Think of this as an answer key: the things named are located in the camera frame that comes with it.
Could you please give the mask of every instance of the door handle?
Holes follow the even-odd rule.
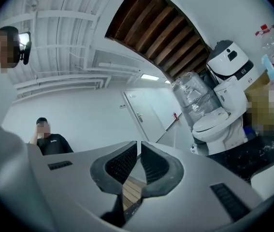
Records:
[[[139,114],[139,113],[137,113],[137,116],[138,116],[138,118],[139,118],[139,120],[140,120],[140,122],[143,122],[143,119],[141,118],[141,116],[142,116],[143,114]]]

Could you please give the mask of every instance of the cardboard box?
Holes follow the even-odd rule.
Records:
[[[269,82],[265,71],[245,90],[250,107],[246,112],[247,120],[262,135],[274,135],[274,108],[269,104]]]

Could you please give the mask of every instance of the toilet tank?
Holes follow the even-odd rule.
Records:
[[[235,76],[232,76],[214,88],[222,107],[228,112],[246,111],[247,99]]]

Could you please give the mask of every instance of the toilet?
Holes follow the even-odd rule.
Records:
[[[193,126],[195,138],[207,143],[209,155],[223,152],[247,142],[242,114],[247,99],[235,76],[214,88],[221,107],[199,119]]]

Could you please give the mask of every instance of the door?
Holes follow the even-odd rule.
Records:
[[[166,132],[157,114],[141,90],[127,90],[124,93],[146,137],[156,143]]]

